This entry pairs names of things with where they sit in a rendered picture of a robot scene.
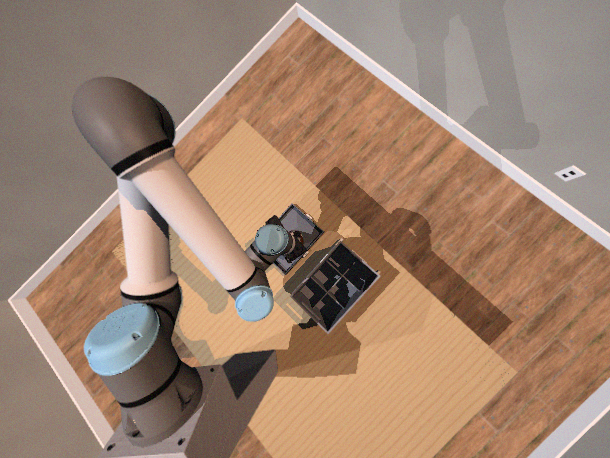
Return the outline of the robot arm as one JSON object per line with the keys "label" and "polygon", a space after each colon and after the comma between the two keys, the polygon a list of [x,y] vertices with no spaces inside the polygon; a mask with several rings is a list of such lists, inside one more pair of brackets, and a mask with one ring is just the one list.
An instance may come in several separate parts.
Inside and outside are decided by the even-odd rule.
{"label": "robot arm", "polygon": [[171,342],[183,294],[171,271],[169,225],[249,322],[271,313],[265,271],[295,247],[294,233],[274,215],[242,249],[175,159],[174,120],[151,96],[123,79],[97,77],[79,86],[72,101],[81,134],[120,178],[128,273],[120,285],[122,307],[91,330],[84,352],[120,404],[125,436],[138,447],[179,430],[203,392],[200,376]]}

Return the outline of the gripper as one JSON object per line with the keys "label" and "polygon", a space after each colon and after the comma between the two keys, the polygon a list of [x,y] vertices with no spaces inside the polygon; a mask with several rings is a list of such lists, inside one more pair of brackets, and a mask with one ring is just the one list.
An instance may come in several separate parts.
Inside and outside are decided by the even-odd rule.
{"label": "gripper", "polygon": [[[293,233],[294,233],[294,235],[293,235],[293,236],[294,236],[294,238],[295,238],[295,247],[294,247],[294,249],[293,249],[293,251],[292,251],[291,253],[289,253],[289,254],[287,254],[287,255],[283,255],[283,256],[284,256],[284,258],[286,259],[286,261],[287,261],[288,263],[292,263],[292,262],[290,262],[290,261],[294,261],[294,260],[295,260],[295,259],[297,259],[299,256],[301,256],[303,253],[305,253],[306,251],[308,251],[308,250],[305,248],[305,246],[304,246],[304,245],[301,243],[301,241],[300,241],[300,239],[301,239],[300,234],[301,234],[301,233],[300,233],[299,231],[295,231],[295,232],[294,232],[294,231],[291,231],[291,232],[293,232]],[[291,233],[291,232],[290,232],[290,233]],[[296,236],[296,237],[295,237],[295,236]],[[301,244],[302,244],[303,246],[301,246]],[[297,254],[297,253],[298,253],[298,254]],[[300,253],[301,253],[301,254],[300,254]],[[287,257],[288,257],[288,258],[287,258]],[[291,257],[293,257],[293,258],[291,259]],[[288,260],[288,259],[291,259],[291,260]]]}

